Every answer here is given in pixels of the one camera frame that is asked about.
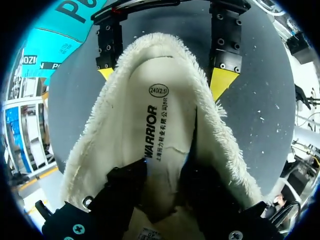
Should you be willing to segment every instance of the cable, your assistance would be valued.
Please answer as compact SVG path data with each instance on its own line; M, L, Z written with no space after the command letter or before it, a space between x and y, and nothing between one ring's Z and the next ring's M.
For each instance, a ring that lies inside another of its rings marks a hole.
M300 219L300 214L301 214L301 205L300 202L298 201L293 201L292 203L290 203L288 206L286 206L285 208L283 208L282 210L278 211L274 217L271 218L271 223L273 224L279 217L281 217L286 211L291 211L291 209L297 205L298 206L298 212L295 218L295 225L297 225L299 219ZM278 222L275 224L276 227L279 227L279 225L281 224L281 222Z
M264 6L262 6L259 2L257 2L257 0L251 0L252 2L254 2L260 9L262 9L265 13L270 14L274 17L279 17L279 16L283 16L286 14L285 11L280 11L280 12L273 12L273 11L269 11L268 9L265 9Z
M316 161L316 163L318 164L318 166L320 167L320 162L319 162L319 160L315 157L315 156L311 156L315 161Z
M298 127L301 127L303 124L305 124L305 123L309 120L309 118L311 118L311 117L312 117L313 115L315 115L315 114L320 114L320 111L311 114L311 115L304 121L304 123L300 124Z

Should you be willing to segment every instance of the floor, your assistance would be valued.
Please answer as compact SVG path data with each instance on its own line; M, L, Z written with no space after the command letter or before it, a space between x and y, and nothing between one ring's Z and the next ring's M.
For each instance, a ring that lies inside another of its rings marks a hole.
M304 90L307 97L313 96L314 98L320 98L319 79L314 64L310 62L300 65L300 63L290 55L288 50L287 53L295 84ZM320 113L320 107L312 107L311 110L309 110L304 104L298 103L296 105L296 114L299 116L308 118L313 113ZM320 123L320 114L315 114L310 119ZM298 126L308 129L308 124L304 123L304 121L305 120L300 119L299 117L296 118L296 124ZM305 158L306 156L303 154L304 153L301 152L300 157ZM33 207L34 203L41 199L53 212L56 209L61 208L63 203L59 200L59 189L62 177L62 173L57 170L50 175L39 179L35 184L20 192L20 195L24 198L25 211L30 213L29 215L39 228L44 221L41 220L41 216L39 216L38 213L35 213ZM270 196L276 196L281 191L282 187L283 183L279 182L272 193L270 193Z

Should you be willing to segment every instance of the screw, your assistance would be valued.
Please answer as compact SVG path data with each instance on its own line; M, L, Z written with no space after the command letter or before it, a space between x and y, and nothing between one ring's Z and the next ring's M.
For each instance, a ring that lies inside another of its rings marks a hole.
M219 19L219 20L222 20L222 19L224 19L224 16L222 16L221 14L218 14L218 15L216 16L216 18Z
M82 205L87 209L89 204L93 201L93 197L92 196L86 196L83 200L82 200Z
M240 49L240 45L239 45L238 43L235 43L235 44L233 45L233 48L234 48L235 50L239 50L239 49Z
M229 240L242 240L242 238L244 237L244 235L242 234L242 232L240 231L232 231L229 234Z
M219 39L218 39L218 44L219 44L220 46L224 45L224 44L225 44L225 40L223 40L222 38L219 38Z
M81 235L85 233L85 227L82 226L81 224L76 224L72 228L73 232L77 235Z
M235 20L235 23L236 23L237 25L239 25L239 26L242 25L242 21L240 21L239 19Z

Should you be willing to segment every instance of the black plastic part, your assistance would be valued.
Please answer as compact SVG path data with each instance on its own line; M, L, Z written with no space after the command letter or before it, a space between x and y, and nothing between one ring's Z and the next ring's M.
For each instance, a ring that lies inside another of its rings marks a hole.
M246 240L283 240L275 225L261 218L266 203L261 201L241 212L240 204L223 184L220 174L211 165L199 164L197 124L196 118L190 152L180 174L180 191L205 239L230 239L231 232L240 231Z
M108 182L88 206L101 236L108 233L110 239L122 239L134 207L140 203L146 179L145 159L123 168L114 168L107 174Z
M159 7L169 7L169 6L178 6L180 4L180 0L158 0L153 2L143 2L141 1L132 4L132 6L128 5L127 8L117 9L119 5L129 2L129 1L116 1L110 5L103 7L101 10L97 11L95 14L91 16L91 20L93 24L99 25L106 19L114 17L113 14L118 16L128 15L131 13L135 13L138 11L143 11L147 9L159 8Z
M123 52L122 27L118 21L109 18L100 25L98 45L101 51L100 56L95 59L97 68L114 69Z
M44 218L44 220L48 220L52 216L52 212L44 205L44 203L39 200L34 204L35 208L38 210L38 212L41 214L41 216Z
M290 37L286 41L286 45L288 46L291 55L294 56L300 64L306 64L314 60L312 50L302 32Z
M48 240L99 239L95 218L68 202L45 221L42 233Z
M41 201L36 208L46 219L42 233L46 239L121 240L128 230L135 205L138 205L147 178L144 159L123 168L115 167L107 174L108 183L89 204L90 213L70 203L52 214Z
M239 16L251 7L244 0L211 0L210 2L209 12L212 14L212 18L209 84L213 68L222 68L238 74L241 73L242 22L239 20Z

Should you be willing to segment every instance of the blue sign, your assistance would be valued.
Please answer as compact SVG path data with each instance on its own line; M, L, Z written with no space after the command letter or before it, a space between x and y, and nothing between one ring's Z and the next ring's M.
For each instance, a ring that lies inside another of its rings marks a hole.
M33 24L24 47L22 77L50 78L87 38L106 0L57 0Z

